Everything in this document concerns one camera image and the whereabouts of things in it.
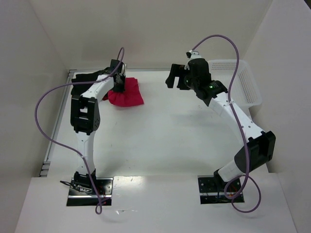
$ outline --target plastic basket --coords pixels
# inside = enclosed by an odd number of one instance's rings
[[[219,80],[229,88],[236,60],[211,60],[208,61],[208,65],[212,80]],[[244,60],[239,62],[238,72],[232,85],[231,97],[240,107],[251,107],[262,103],[253,73]]]

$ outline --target red fabric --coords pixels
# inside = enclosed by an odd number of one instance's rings
[[[109,102],[119,107],[132,107],[144,104],[135,78],[125,79],[125,91],[123,93],[108,91]]]

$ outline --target white tabletop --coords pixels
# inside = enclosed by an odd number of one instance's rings
[[[241,149],[226,122],[193,91],[166,87],[169,72],[126,75],[138,79],[145,104],[120,108],[108,101],[99,103],[101,125],[94,141],[97,176],[212,175]],[[69,95],[57,141],[76,148],[70,125],[70,98]],[[55,145],[49,158],[51,178],[73,175],[80,159],[74,152]],[[266,165],[256,172],[260,171],[266,173]]]
[[[16,233],[295,233],[278,177],[253,176],[262,203],[251,214],[231,204],[200,204],[197,176],[115,177],[112,206],[98,216],[94,206],[66,207],[68,187],[57,178],[32,178]],[[258,198],[246,186],[242,209]]]

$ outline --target mounting plate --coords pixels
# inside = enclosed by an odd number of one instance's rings
[[[96,178],[96,180],[99,187],[98,191],[100,197],[104,198],[105,193],[105,197],[109,198],[103,203],[103,205],[111,205],[113,178]],[[98,199],[95,192],[92,194],[86,194],[73,188],[69,188],[67,206],[96,206],[97,203]]]
[[[198,176],[198,184],[201,204],[231,203],[231,200],[225,197],[224,186],[217,190],[213,176]],[[241,182],[239,179],[237,179],[228,188],[227,194],[234,195],[240,189],[240,187]],[[244,202],[243,193],[236,197],[233,202]]]

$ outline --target wall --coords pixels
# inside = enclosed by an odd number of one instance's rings
[[[263,96],[255,122],[276,134],[278,172],[299,233],[311,228],[311,10],[303,0],[274,0],[244,57]]]
[[[215,33],[244,54],[271,1],[30,0],[68,69],[103,68],[121,46],[129,68],[183,64],[185,52]],[[219,38],[200,52],[207,60],[235,58]]]
[[[66,81],[67,71],[27,0],[0,5],[0,231],[13,233],[48,145],[35,127],[35,104],[45,90]],[[48,133],[61,94],[51,94],[41,107]]]

